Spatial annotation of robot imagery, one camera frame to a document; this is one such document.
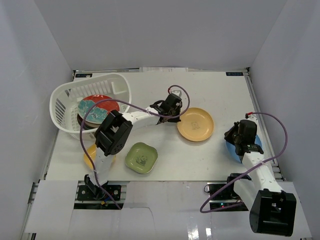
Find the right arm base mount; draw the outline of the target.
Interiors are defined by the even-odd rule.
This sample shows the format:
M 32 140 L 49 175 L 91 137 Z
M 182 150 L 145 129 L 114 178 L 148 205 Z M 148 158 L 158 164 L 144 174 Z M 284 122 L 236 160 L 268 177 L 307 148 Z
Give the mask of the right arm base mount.
M 207 183 L 203 190 L 209 196 L 213 195 L 214 192 L 219 190 L 221 187 L 225 185 L 225 182 L 218 183 Z M 234 204 L 238 204 L 238 206 L 224 209 L 228 206 L 232 206 Z M 242 199 L 239 195 L 237 195 L 230 187 L 226 190 L 220 192 L 217 196 L 215 196 L 212 200 L 209 201 L 210 210 L 222 208 L 221 212 L 247 212 L 248 209 L 246 205 L 243 203 Z

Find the white plastic dish bin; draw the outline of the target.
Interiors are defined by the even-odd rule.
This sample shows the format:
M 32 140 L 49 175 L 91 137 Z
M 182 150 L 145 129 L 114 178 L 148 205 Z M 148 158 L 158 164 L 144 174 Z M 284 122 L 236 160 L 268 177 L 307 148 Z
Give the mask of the white plastic dish bin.
M 91 95 L 105 95 L 130 103 L 132 91 L 126 77 L 120 73 L 75 73 L 74 80 L 57 87 L 50 96 L 49 112 L 54 125 L 79 139 L 78 105 Z

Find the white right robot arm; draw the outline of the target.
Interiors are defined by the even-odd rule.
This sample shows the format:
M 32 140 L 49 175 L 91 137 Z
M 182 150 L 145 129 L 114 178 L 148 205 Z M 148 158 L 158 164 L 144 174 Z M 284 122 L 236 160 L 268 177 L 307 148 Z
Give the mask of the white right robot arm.
M 247 169 L 245 175 L 232 173 L 225 188 L 226 195 L 239 197 L 249 210 L 251 230 L 258 234 L 290 237 L 294 231 L 297 200 L 285 192 L 264 162 L 262 147 L 256 144 L 257 124 L 248 119 L 235 122 L 224 134 L 227 143 Z

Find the green square panda dish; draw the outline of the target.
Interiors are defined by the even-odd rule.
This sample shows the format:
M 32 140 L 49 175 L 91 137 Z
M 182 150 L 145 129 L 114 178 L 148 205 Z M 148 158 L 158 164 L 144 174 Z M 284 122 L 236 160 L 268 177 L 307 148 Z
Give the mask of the green square panda dish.
M 158 159 L 157 150 L 143 142 L 135 143 L 125 157 L 125 165 L 139 173 L 148 174 Z

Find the red and teal floral plate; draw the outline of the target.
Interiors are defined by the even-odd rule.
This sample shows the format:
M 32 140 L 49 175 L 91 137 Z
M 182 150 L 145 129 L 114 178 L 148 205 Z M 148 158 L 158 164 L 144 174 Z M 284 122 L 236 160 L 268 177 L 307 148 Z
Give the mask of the red and teal floral plate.
M 111 97 L 95 94 L 83 98 L 77 106 L 78 115 L 83 118 L 95 103 L 106 99 L 111 99 Z M 116 101 L 104 101 L 99 103 L 89 112 L 86 121 L 92 124 L 101 124 L 108 113 L 113 110 L 120 110 L 120 106 Z

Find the light blue plate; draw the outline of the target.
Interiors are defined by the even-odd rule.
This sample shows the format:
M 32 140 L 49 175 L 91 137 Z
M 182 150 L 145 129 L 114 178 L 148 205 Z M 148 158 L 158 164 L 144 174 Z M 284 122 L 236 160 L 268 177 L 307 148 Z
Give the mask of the light blue plate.
M 262 142 L 261 142 L 261 139 L 258 135 L 255 136 L 255 141 L 254 143 L 256 145 L 259 145 L 261 150 L 263 150 L 263 145 L 262 145 Z M 239 163 L 242 163 L 241 162 L 241 158 L 236 154 L 236 148 L 234 145 L 232 145 L 231 143 L 229 142 L 225 142 L 225 145 L 226 145 L 226 148 L 227 148 L 227 151 L 228 153 L 232 156 L 232 158 L 236 161 L 236 162 L 239 162 Z

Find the dark red rimmed plate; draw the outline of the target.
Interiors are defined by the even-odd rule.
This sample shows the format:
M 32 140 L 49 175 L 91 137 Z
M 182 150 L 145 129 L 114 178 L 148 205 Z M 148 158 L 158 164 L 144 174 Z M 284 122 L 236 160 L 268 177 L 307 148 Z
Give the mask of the dark red rimmed plate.
M 79 114 L 77 115 L 77 122 L 80 126 L 83 122 L 83 118 Z M 90 122 L 85 121 L 83 124 L 83 129 L 84 130 L 91 130 L 91 129 L 96 129 L 99 126 L 100 126 L 100 124 L 95 124 L 95 123 L 90 123 Z

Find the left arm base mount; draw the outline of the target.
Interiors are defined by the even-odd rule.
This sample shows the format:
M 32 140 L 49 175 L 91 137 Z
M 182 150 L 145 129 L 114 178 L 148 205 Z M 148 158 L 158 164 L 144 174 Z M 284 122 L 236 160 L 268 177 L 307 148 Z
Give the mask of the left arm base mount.
M 122 209 L 126 187 L 124 185 L 105 185 L 104 188 Z M 73 208 L 75 210 L 120 210 L 107 194 L 102 192 L 102 196 L 95 197 L 84 184 L 78 186 Z

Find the pale orange round plate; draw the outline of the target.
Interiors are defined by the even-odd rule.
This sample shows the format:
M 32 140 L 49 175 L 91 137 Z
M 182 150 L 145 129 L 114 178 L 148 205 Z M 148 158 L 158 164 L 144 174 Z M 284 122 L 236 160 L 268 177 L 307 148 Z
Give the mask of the pale orange round plate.
M 190 107 L 177 123 L 177 130 L 185 139 L 192 142 L 206 141 L 214 132 L 212 116 L 202 108 Z

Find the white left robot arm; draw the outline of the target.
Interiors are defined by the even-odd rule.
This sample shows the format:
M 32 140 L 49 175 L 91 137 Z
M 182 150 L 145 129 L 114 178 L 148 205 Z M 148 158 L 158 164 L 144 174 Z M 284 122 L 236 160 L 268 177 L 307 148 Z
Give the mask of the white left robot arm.
M 183 106 L 180 96 L 168 94 L 165 100 L 158 100 L 143 109 L 135 106 L 138 111 L 120 113 L 111 110 L 94 133 L 96 156 L 89 154 L 83 143 L 83 131 L 80 130 L 80 144 L 87 157 L 92 172 L 84 176 L 85 189 L 90 198 L 98 201 L 109 198 L 115 202 L 119 197 L 113 197 L 108 184 L 108 174 L 113 162 L 109 156 L 115 156 L 125 146 L 131 131 L 147 126 L 156 126 L 166 122 L 178 123 Z

